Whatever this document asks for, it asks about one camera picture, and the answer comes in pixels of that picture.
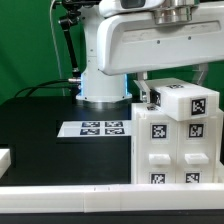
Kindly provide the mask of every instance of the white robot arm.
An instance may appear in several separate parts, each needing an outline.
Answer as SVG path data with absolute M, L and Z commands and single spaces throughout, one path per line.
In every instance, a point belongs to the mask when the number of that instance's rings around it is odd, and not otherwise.
M 108 15 L 102 9 L 105 2 L 100 3 L 100 11 Z M 191 10 L 190 21 L 188 16 L 161 7 L 104 20 L 97 36 L 99 69 L 117 75 L 223 60 L 224 2 L 176 9 Z

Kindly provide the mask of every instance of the green wall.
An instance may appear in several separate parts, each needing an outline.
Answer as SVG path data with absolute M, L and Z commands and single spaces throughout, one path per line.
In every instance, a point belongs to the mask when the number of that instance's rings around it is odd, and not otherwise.
M 0 103 L 12 98 L 22 88 L 59 78 L 49 22 L 51 0 L 44 1 L 1 1 L 0 2 Z M 59 16 L 65 14 L 60 7 L 53 11 L 55 31 L 58 40 L 64 77 L 71 76 L 67 47 L 61 28 L 57 24 Z M 82 27 L 72 28 L 78 63 L 83 70 Z M 211 63 L 205 86 L 220 91 L 221 108 L 224 109 L 224 61 Z M 150 77 L 177 77 L 191 81 L 191 67 L 151 72 Z M 137 94 L 129 77 L 129 91 Z M 61 90 L 40 90 L 35 95 L 62 95 Z

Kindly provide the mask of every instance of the stacked white blocks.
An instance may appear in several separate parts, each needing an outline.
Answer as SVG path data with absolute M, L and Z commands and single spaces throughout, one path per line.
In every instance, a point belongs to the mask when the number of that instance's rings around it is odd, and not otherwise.
M 177 79 L 147 84 L 155 106 L 132 105 L 132 183 L 214 182 L 223 123 L 219 93 Z

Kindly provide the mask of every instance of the black tabletop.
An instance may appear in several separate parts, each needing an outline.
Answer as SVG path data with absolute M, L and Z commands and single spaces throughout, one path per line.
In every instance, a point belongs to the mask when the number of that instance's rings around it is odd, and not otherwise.
M 130 183 L 130 136 L 57 138 L 63 121 L 130 120 L 130 111 L 130 105 L 111 110 L 79 107 L 70 97 L 6 101 L 0 106 L 0 148 L 10 148 L 12 165 L 0 186 Z M 223 210 L 0 215 L 0 223 L 6 224 L 223 224 L 223 220 Z

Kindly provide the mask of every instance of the black cable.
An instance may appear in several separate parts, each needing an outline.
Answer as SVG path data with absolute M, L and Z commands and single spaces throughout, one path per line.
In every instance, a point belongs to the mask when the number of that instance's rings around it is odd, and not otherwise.
M 38 89 L 71 89 L 72 88 L 72 85 L 68 85 L 68 86 L 34 86 L 34 87 L 27 87 L 27 88 L 24 88 L 24 89 L 21 89 L 20 91 L 18 91 L 14 98 L 16 98 L 20 93 L 26 91 L 26 90 L 33 90 L 35 89 L 34 91 L 38 90 Z
M 53 81 L 41 83 L 41 84 L 39 84 L 35 87 L 30 88 L 30 91 L 25 95 L 25 97 L 29 97 L 33 92 L 35 92 L 41 86 L 48 86 L 48 85 L 53 85 L 53 84 L 57 84 L 57 83 L 64 83 L 64 82 L 68 82 L 68 80 L 67 79 L 58 79 L 58 80 L 53 80 Z

